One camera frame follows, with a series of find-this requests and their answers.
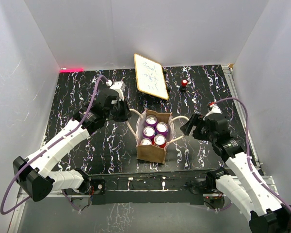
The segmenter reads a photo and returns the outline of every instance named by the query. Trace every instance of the soda can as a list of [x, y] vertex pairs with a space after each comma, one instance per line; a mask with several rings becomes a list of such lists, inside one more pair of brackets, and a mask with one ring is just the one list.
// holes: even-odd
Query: soda can
[[157, 125], [157, 118], [154, 115], [148, 115], [145, 118], [145, 126], [151, 126], [153, 128], [155, 128], [155, 126]]
[[166, 146], [166, 138], [164, 137], [164, 135], [158, 134], [154, 137], [153, 143], [155, 146], [164, 148]]
[[140, 145], [152, 145], [152, 141], [148, 138], [144, 138], [141, 140]]
[[143, 130], [143, 136], [144, 136], [144, 138], [148, 138], [148, 139], [152, 140], [155, 136], [154, 128], [151, 126], [145, 127]]
[[155, 132], [157, 134], [161, 134], [164, 137], [167, 137], [167, 133], [168, 133], [168, 126], [167, 124], [165, 124], [164, 122], [160, 122], [156, 125], [155, 127]]

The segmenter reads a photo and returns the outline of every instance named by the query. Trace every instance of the red led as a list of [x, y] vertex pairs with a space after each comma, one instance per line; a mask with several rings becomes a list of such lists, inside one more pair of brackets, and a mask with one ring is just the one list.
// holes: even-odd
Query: red led
[[186, 85], [188, 84], [188, 81], [185, 79], [185, 80], [182, 80], [182, 86], [183, 87], [186, 87]]
[[69, 72], [83, 72], [84, 69], [83, 68], [75, 68], [75, 69], [66, 69], [63, 68], [60, 70], [60, 73], [69, 73]]

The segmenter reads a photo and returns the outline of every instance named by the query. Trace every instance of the bag handle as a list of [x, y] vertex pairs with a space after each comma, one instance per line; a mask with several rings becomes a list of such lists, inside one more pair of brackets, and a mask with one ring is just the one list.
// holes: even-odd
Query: bag handle
[[[141, 113], [139, 113], [137, 110], [130, 108], [129, 109], [131, 112], [137, 114], [141, 119], [143, 119], [144, 117], [141, 115]], [[135, 133], [135, 131], [132, 129], [130, 123], [128, 121], [126, 121], [126, 124], [129, 128], [129, 130], [132, 132], [132, 134], [134, 135], [134, 137], [136, 138], [136, 140], [138, 141], [138, 135]]]
[[[170, 121], [170, 123], [173, 123], [175, 120], [177, 120], [177, 119], [181, 119], [181, 118], [186, 119], [187, 121], [189, 121], [189, 119], [188, 119], [186, 116], [177, 116], [177, 117], [175, 117], [175, 118], [172, 118], [171, 121]], [[173, 140], [167, 142], [167, 143], [166, 143], [166, 146], [164, 147], [164, 150], [169, 146], [169, 144], [171, 144], [171, 143], [173, 143], [173, 142], [175, 142], [175, 141], [178, 141], [179, 139], [184, 138], [184, 136], [185, 136], [185, 135], [182, 134], [180, 137], [177, 137], [177, 138], [175, 138], [175, 139], [173, 139]]]

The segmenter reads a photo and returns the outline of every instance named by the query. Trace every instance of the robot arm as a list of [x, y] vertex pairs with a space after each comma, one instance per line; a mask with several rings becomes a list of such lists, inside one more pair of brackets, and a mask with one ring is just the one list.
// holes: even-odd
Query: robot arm
[[253, 165], [253, 171], [250, 171], [243, 146], [237, 138], [230, 135], [228, 121], [219, 107], [210, 104], [210, 111], [205, 116], [194, 114], [180, 129], [185, 135], [189, 135], [193, 126], [196, 126], [193, 137], [211, 142], [216, 154], [244, 187], [242, 189], [236, 184], [221, 167], [207, 173], [208, 188], [225, 193], [245, 215], [253, 233], [291, 232], [291, 212], [255, 179], [252, 173], [263, 181]]
[[87, 191], [89, 178], [82, 170], [54, 172], [52, 169], [77, 144], [102, 128], [106, 121], [124, 122], [131, 117], [131, 112], [123, 96], [124, 88], [125, 84], [123, 82], [115, 82], [110, 88], [103, 89], [99, 93], [95, 104], [91, 107], [90, 112], [86, 115], [85, 121], [76, 131], [69, 134], [79, 125], [86, 114], [88, 106], [75, 113], [67, 125], [38, 151], [25, 159], [19, 156], [13, 161], [14, 173], [16, 174], [30, 160], [45, 151], [17, 179], [17, 183], [28, 193], [33, 201], [40, 201], [51, 191], [60, 189], [73, 188], [80, 192]]

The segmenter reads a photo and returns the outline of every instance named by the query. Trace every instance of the marbled table top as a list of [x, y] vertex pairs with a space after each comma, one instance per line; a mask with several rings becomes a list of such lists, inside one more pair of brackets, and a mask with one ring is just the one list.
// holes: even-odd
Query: marbled table top
[[[71, 119], [72, 115], [89, 102], [95, 82], [100, 74], [113, 81], [124, 81], [125, 97], [130, 108], [139, 112], [145, 108], [157, 112], [172, 112], [172, 116], [205, 115], [210, 102], [231, 97], [220, 65], [193, 67], [166, 67], [166, 82], [171, 87], [169, 100], [164, 101], [137, 90], [134, 69], [99, 70], [61, 73], [49, 116], [45, 141], [54, 137]], [[187, 92], [179, 92], [181, 80], [187, 79]], [[244, 142], [244, 130], [234, 102], [221, 103], [220, 108], [230, 122], [232, 135]], [[129, 122], [135, 128], [137, 115]], [[176, 136], [181, 135], [182, 120], [175, 121]], [[135, 173], [149, 171], [174, 171], [187, 169], [213, 169], [223, 161], [212, 150], [211, 144], [188, 136], [171, 144], [167, 149], [164, 165], [146, 163], [136, 159], [136, 141], [125, 123], [109, 121], [105, 128], [78, 144], [54, 170], [81, 167], [88, 174]]]

